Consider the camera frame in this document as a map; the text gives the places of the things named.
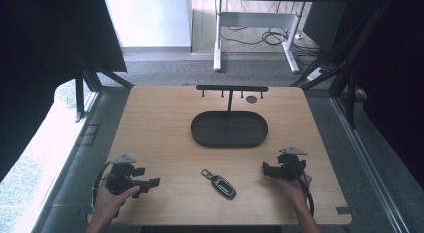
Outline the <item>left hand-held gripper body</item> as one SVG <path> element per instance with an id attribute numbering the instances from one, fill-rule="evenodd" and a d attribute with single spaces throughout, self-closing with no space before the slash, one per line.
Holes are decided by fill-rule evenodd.
<path id="1" fill-rule="evenodd" d="M 107 177 L 106 187 L 113 195 L 120 195 L 139 184 L 133 181 L 134 163 L 136 160 L 129 154 L 122 154 L 111 160 L 112 169 Z"/>

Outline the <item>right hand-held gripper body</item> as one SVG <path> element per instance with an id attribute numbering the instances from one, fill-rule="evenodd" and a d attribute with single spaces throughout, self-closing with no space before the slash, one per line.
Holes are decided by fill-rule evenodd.
<path id="1" fill-rule="evenodd" d="M 306 161 L 300 160 L 299 157 L 307 156 L 307 153 L 296 147 L 283 148 L 279 152 L 277 160 L 281 163 L 281 178 L 289 181 L 299 178 L 306 168 Z"/>

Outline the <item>black car key fob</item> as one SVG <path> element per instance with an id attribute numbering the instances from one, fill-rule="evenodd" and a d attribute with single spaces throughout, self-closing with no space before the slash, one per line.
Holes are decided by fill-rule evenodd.
<path id="1" fill-rule="evenodd" d="M 232 200 L 236 196 L 235 188 L 223 177 L 214 175 L 207 169 L 203 169 L 201 174 L 211 181 L 213 187 L 226 199 Z"/>

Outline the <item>black key rack with tray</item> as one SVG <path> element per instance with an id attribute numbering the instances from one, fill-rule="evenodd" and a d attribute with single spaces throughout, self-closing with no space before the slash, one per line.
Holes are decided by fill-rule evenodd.
<path id="1" fill-rule="evenodd" d="M 197 90 L 205 92 L 227 91 L 228 104 L 224 111 L 205 111 L 199 113 L 191 122 L 191 134 L 196 143 L 210 148 L 250 148 L 261 145 L 268 135 L 268 123 L 258 113 L 252 111 L 233 111 L 232 102 L 235 91 L 244 97 L 245 92 L 259 92 L 263 96 L 269 88 L 264 86 L 197 85 Z"/>

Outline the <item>person's left hand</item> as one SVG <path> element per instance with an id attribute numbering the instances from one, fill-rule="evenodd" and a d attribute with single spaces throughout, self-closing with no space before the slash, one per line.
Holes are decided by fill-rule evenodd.
<path id="1" fill-rule="evenodd" d="M 134 186 L 120 195 L 113 195 L 107 189 L 106 183 L 107 178 L 103 178 L 97 188 L 94 214 L 107 215 L 114 218 L 120 207 L 123 206 L 126 200 L 132 197 L 140 187 Z"/>

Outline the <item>person's right hand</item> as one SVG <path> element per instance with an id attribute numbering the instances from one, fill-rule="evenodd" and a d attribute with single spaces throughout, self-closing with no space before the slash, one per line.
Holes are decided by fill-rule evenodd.
<path id="1" fill-rule="evenodd" d="M 307 197 L 298 181 L 277 179 L 276 182 L 282 188 L 282 191 L 288 197 L 296 212 L 309 211 Z"/>

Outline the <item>white power strip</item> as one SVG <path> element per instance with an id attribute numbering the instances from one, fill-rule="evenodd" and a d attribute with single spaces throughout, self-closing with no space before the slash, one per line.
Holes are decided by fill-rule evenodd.
<path id="1" fill-rule="evenodd" d="M 325 72 L 326 70 L 324 68 L 318 67 L 307 76 L 307 80 L 313 81 Z"/>

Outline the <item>black metal stand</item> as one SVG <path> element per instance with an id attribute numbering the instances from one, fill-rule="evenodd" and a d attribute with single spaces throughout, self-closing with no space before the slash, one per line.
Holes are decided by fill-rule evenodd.
<path id="1" fill-rule="evenodd" d="M 87 63 L 80 53 L 76 54 L 78 72 L 75 74 L 75 96 L 76 96 L 76 121 L 80 122 L 88 113 L 85 108 L 84 86 L 92 92 L 99 92 L 102 89 L 102 83 L 97 75 L 102 73 L 109 79 L 117 82 L 127 89 L 131 89 L 133 84 L 117 75 L 111 70 L 106 70 L 94 63 Z"/>
<path id="2" fill-rule="evenodd" d="M 391 0 L 348 0 L 347 5 L 355 5 L 362 9 L 360 18 L 353 21 L 353 27 L 345 38 L 333 49 L 321 54 L 301 74 L 300 78 L 291 84 L 291 87 L 300 87 L 307 91 L 321 82 L 334 77 L 328 92 L 332 97 L 339 97 L 345 88 L 347 92 L 347 104 L 345 108 L 345 119 L 351 127 L 355 127 L 354 104 L 355 104 L 355 61 L 359 53 L 365 48 L 365 43 L 383 12 Z M 316 79 L 307 82 L 306 78 L 315 70 L 320 63 L 332 62 L 337 64 Z"/>

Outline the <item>black curtain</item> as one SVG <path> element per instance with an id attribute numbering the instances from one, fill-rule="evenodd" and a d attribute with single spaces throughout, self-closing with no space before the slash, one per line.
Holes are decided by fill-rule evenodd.
<path id="1" fill-rule="evenodd" d="M 105 0 L 0 0 L 0 181 L 58 86 L 85 73 L 125 70 Z"/>
<path id="2" fill-rule="evenodd" d="M 389 0 L 354 61 L 364 111 L 424 189 L 424 0 Z"/>

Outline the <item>metal floor rail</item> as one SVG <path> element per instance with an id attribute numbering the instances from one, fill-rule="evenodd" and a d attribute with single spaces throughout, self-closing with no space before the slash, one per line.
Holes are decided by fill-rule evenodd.
<path id="1" fill-rule="evenodd" d="M 339 98 L 331 97 L 331 102 L 394 232 L 411 233 L 399 207 L 384 184 L 357 130 L 348 122 L 345 116 L 346 110 L 344 109 L 342 101 Z"/>

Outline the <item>white desk frame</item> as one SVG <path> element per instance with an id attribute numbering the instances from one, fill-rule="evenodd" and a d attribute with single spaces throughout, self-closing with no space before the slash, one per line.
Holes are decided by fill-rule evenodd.
<path id="1" fill-rule="evenodd" d="M 293 41 L 297 34 L 306 3 L 299 2 L 295 13 L 252 13 L 224 12 L 222 1 L 216 6 L 216 34 L 213 55 L 213 69 L 221 70 L 221 28 L 222 27 L 253 27 L 253 28 L 283 28 L 288 30 L 288 39 L 281 43 L 290 69 L 299 72 L 298 64 L 292 53 Z"/>

